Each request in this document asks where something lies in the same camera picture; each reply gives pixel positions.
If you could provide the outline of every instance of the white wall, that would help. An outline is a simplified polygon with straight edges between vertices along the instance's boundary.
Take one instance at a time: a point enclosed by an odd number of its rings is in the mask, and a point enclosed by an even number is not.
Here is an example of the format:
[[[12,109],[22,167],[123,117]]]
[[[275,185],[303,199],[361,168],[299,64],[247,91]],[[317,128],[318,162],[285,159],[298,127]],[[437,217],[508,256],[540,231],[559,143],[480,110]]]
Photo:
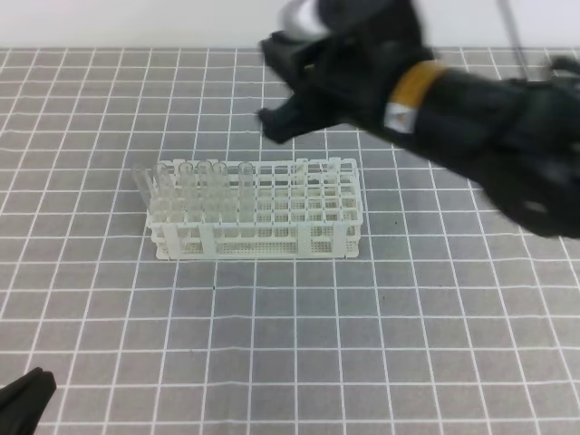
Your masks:
[[[433,45],[506,45],[497,0],[415,0]],[[255,46],[285,0],[2,0],[3,46]],[[511,0],[524,45],[580,46],[579,0]]]

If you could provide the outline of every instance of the black object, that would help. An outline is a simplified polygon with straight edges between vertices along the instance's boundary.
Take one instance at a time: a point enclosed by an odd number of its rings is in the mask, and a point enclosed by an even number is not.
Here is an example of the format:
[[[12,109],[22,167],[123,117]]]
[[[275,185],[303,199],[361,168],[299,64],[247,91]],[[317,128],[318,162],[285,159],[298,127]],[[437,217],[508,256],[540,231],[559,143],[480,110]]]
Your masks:
[[[56,391],[54,376],[36,368],[0,390],[0,434],[32,435]]]
[[[411,1],[320,0],[318,10],[333,31],[326,39],[299,43],[277,32],[261,43],[266,64],[294,93],[258,113],[265,136],[283,143],[351,123],[476,181],[533,233],[580,237],[576,60],[554,60],[543,82],[447,69],[421,99],[412,130],[401,132],[385,121],[393,91],[411,68],[434,58]]]

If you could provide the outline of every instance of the robotic arm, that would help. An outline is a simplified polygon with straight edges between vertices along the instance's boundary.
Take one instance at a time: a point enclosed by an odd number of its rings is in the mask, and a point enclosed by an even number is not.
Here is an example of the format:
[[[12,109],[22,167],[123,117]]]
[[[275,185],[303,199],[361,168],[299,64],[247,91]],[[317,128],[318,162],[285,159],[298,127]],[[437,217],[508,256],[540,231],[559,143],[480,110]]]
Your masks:
[[[293,95],[258,113],[270,140],[350,123],[477,182],[529,231],[580,238],[576,60],[542,82],[447,68],[411,0],[294,0],[282,16],[261,49]]]

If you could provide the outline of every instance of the grid mat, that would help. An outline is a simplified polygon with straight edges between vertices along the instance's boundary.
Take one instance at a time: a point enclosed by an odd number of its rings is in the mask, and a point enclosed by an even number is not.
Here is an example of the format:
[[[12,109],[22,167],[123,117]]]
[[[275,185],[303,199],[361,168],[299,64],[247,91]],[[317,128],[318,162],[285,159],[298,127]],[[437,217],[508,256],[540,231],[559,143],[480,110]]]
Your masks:
[[[505,50],[440,53],[517,74]],[[0,64],[0,384],[54,372],[38,434],[580,433],[579,244],[348,126],[261,139],[286,91],[255,51]],[[362,168],[358,258],[156,259],[135,163],[331,157]]]

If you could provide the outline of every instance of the white label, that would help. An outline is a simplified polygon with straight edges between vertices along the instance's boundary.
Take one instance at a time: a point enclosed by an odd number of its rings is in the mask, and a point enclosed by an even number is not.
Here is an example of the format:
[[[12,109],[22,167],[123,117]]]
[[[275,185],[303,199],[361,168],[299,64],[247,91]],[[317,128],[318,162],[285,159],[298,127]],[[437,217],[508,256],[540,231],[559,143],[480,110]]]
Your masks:
[[[417,110],[409,106],[404,106],[398,102],[387,104],[384,115],[384,124],[389,129],[399,133],[411,134],[415,130],[415,120]]]

